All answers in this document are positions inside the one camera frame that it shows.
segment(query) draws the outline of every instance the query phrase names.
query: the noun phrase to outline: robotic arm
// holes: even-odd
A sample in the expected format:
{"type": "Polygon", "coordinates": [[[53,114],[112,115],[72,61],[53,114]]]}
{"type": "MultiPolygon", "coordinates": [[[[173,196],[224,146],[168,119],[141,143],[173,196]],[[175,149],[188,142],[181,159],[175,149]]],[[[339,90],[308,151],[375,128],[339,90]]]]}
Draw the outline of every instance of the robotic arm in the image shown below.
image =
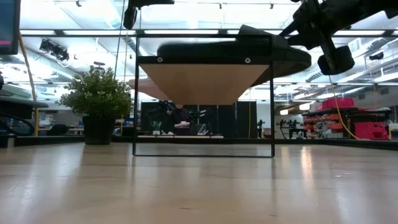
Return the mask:
{"type": "MultiPolygon", "coordinates": [[[[355,62],[348,46],[335,48],[332,35],[380,11],[387,18],[398,16],[396,0],[301,0],[302,4],[293,14],[294,21],[279,35],[287,38],[293,31],[298,35],[289,37],[289,45],[301,45],[308,50],[320,46],[324,55],[318,65],[325,75],[337,75],[351,69],[355,62]]],[[[153,4],[174,4],[174,0],[129,0],[123,25],[132,29],[137,10],[153,4]]]]}

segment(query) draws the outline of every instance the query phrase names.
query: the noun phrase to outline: black wire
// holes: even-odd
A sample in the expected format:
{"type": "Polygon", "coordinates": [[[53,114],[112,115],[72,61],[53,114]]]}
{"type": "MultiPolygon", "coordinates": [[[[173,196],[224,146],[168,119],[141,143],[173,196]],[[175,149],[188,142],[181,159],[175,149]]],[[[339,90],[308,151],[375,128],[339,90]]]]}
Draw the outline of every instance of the black wire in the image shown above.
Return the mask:
{"type": "Polygon", "coordinates": [[[37,57],[37,59],[34,60],[34,62],[37,61],[38,59],[42,58],[45,54],[46,54],[46,52],[42,53],[40,56],[37,57]]]}
{"type": "Polygon", "coordinates": [[[29,129],[30,129],[30,131],[29,131],[28,133],[20,133],[20,132],[17,132],[17,131],[15,131],[15,130],[12,130],[12,129],[7,125],[7,123],[4,123],[3,120],[0,119],[0,127],[4,128],[6,131],[8,131],[8,132],[11,133],[11,134],[15,134],[16,136],[31,136],[31,135],[33,134],[33,132],[35,131],[35,127],[34,127],[30,122],[26,121],[25,119],[18,118],[18,117],[15,117],[15,116],[12,116],[12,115],[3,113],[3,112],[0,112],[0,117],[2,117],[2,118],[12,118],[12,119],[16,119],[16,120],[18,120],[18,121],[20,121],[20,122],[22,122],[22,123],[27,124],[28,127],[29,127],[29,129]]]}
{"type": "Polygon", "coordinates": [[[118,51],[116,52],[116,63],[114,65],[114,76],[113,78],[116,79],[116,71],[118,70],[118,60],[119,60],[119,48],[120,48],[120,38],[122,34],[122,27],[123,27],[123,16],[124,16],[124,5],[126,0],[123,0],[123,9],[122,9],[122,16],[120,19],[120,28],[119,28],[119,40],[118,40],[118,51]]]}

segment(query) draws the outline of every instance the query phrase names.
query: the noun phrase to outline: black cushion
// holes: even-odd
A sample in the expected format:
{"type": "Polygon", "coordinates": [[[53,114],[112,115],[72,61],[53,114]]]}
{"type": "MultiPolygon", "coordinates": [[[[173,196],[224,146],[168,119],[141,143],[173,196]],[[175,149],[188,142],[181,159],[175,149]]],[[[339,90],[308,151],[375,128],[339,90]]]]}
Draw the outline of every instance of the black cushion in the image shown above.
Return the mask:
{"type": "Polygon", "coordinates": [[[47,136],[60,136],[67,133],[69,128],[64,124],[55,124],[52,128],[47,131],[47,136]]]}
{"type": "MultiPolygon", "coordinates": [[[[253,34],[252,27],[242,26],[240,34],[253,34]]],[[[157,50],[160,57],[268,57],[270,56],[267,39],[239,39],[229,42],[213,43],[167,43],[157,50]]],[[[311,66],[311,55],[293,47],[275,41],[272,49],[274,78],[285,77],[301,72],[311,66]]],[[[253,84],[260,85],[269,81],[271,69],[267,69],[253,84]]]]}

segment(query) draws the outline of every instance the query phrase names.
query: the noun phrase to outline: green leaves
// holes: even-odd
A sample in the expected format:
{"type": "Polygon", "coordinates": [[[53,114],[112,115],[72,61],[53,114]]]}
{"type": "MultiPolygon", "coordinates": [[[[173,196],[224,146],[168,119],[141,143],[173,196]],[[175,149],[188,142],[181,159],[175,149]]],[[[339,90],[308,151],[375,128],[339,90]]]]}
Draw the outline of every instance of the green leaves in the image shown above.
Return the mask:
{"type": "Polygon", "coordinates": [[[70,93],[62,95],[58,103],[69,106],[81,116],[129,116],[132,110],[130,89],[113,75],[112,68],[98,70],[91,66],[88,73],[79,73],[65,86],[70,93]]]}
{"type": "Polygon", "coordinates": [[[152,121],[150,123],[150,125],[152,126],[154,131],[160,131],[160,127],[162,126],[162,122],[161,121],[152,121]]]}

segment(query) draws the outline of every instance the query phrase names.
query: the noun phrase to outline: ceiling light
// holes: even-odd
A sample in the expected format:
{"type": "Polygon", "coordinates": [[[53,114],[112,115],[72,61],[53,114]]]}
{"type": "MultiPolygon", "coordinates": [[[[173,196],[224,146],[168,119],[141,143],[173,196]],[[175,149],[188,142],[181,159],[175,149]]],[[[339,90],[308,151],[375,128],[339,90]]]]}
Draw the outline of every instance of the ceiling light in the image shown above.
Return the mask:
{"type": "Polygon", "coordinates": [[[280,113],[280,115],[288,115],[289,111],[288,110],[281,110],[279,113],[280,113]]]}
{"type": "Polygon", "coordinates": [[[274,85],[291,85],[292,83],[285,83],[285,82],[274,82],[274,85]]]}
{"type": "Polygon", "coordinates": [[[311,107],[310,103],[306,103],[299,106],[300,110],[309,110],[310,107],[311,107]]]}
{"type": "Polygon", "coordinates": [[[218,30],[145,30],[145,34],[218,34],[218,30]]]}
{"type": "Polygon", "coordinates": [[[333,93],[325,93],[325,94],[322,94],[322,95],[318,96],[317,98],[318,99],[327,99],[327,98],[331,98],[331,97],[334,97],[334,96],[335,95],[333,93]]]}
{"type": "Polygon", "coordinates": [[[63,31],[65,35],[135,35],[134,30],[65,30],[63,31]]]}
{"type": "Polygon", "coordinates": [[[226,33],[227,34],[238,34],[239,31],[238,30],[228,30],[226,33]]]}
{"type": "Polygon", "coordinates": [[[54,30],[21,30],[22,35],[55,35],[54,30]]]}
{"type": "Polygon", "coordinates": [[[330,85],[330,83],[296,83],[302,86],[330,85]]]}
{"type": "Polygon", "coordinates": [[[310,97],[310,96],[313,96],[313,95],[315,95],[315,93],[309,93],[309,94],[302,93],[302,94],[299,94],[297,96],[294,96],[293,99],[298,100],[298,99],[305,98],[305,97],[310,97]]]}
{"type": "Polygon", "coordinates": [[[302,102],[302,103],[310,102],[310,103],[314,103],[314,102],[316,102],[316,100],[292,100],[292,102],[302,102]]]}
{"type": "Polygon", "coordinates": [[[395,86],[395,85],[398,85],[398,83],[378,83],[378,85],[395,86]]]}
{"type": "Polygon", "coordinates": [[[384,30],[340,30],[334,35],[382,35],[384,30]]]}
{"type": "Polygon", "coordinates": [[[359,85],[359,86],[368,86],[373,85],[373,83],[337,83],[337,85],[359,85]]]}
{"type": "Polygon", "coordinates": [[[387,74],[387,75],[382,75],[379,78],[375,78],[374,82],[384,82],[384,81],[388,81],[388,80],[392,80],[398,78],[398,72],[392,73],[392,74],[387,74]]]}
{"type": "Polygon", "coordinates": [[[363,74],[362,73],[357,73],[357,74],[354,74],[354,75],[350,75],[348,77],[342,78],[341,80],[338,80],[337,82],[338,83],[348,82],[348,81],[354,80],[355,78],[360,77],[361,75],[363,75],[363,74]]]}
{"type": "Polygon", "coordinates": [[[348,90],[347,92],[345,92],[344,94],[350,94],[350,93],[355,93],[356,91],[362,90],[364,87],[359,87],[359,88],[355,88],[353,90],[348,90]]]}
{"type": "Polygon", "coordinates": [[[262,30],[265,32],[268,32],[270,34],[275,34],[275,35],[279,35],[282,31],[281,30],[262,30]]]}

